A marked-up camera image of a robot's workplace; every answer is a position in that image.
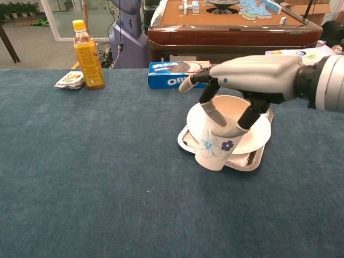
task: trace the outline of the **plastic bottle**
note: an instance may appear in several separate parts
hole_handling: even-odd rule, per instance
[[[84,75],[85,83],[90,90],[105,87],[102,66],[98,58],[96,44],[87,33],[83,20],[73,20],[75,34],[74,50]]]

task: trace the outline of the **floral paper cup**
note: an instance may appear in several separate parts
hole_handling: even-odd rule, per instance
[[[236,126],[236,121],[226,117],[227,123]],[[213,123],[208,117],[202,139],[198,144],[195,159],[203,167],[219,171],[226,164],[229,155],[234,151],[235,147],[241,140],[242,136],[232,139],[215,136],[211,133],[210,124]]]

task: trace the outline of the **potted plant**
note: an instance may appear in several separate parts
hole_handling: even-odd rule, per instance
[[[0,22],[5,19],[5,4],[0,4]]]
[[[6,5],[6,4],[3,4],[4,5],[4,17],[5,17],[5,19],[11,19],[11,14],[12,14],[12,11],[11,11],[11,9],[9,8],[9,6],[8,5]]]
[[[38,11],[39,11],[38,3],[31,4],[28,2],[27,6],[28,6],[28,11],[31,14],[31,16],[36,16],[38,14]]]
[[[10,2],[9,9],[10,9],[10,12],[12,14],[12,17],[13,18],[18,18],[18,14],[17,14],[18,7],[17,7],[17,4],[13,4],[13,3]]]
[[[27,17],[27,13],[28,13],[28,6],[27,4],[21,3],[20,4],[20,14],[23,17]]]
[[[69,9],[73,8],[73,3],[71,2],[71,0],[66,0],[64,2],[64,5],[65,5],[67,11],[69,11]]]

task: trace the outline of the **blue carpet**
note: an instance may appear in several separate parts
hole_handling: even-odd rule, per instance
[[[0,257],[344,257],[344,114],[274,105],[260,167],[211,172],[177,144],[202,89],[66,73],[0,71]]]

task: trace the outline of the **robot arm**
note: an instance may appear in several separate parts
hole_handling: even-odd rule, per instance
[[[232,136],[225,118],[211,101],[220,87],[240,91],[251,103],[237,124],[243,134],[268,110],[270,103],[279,104],[297,97],[307,99],[310,108],[344,112],[342,55],[325,57],[314,66],[305,66],[299,56],[237,58],[190,75],[179,90],[188,91],[198,82],[207,83],[199,102],[220,125],[212,131],[220,137]]]

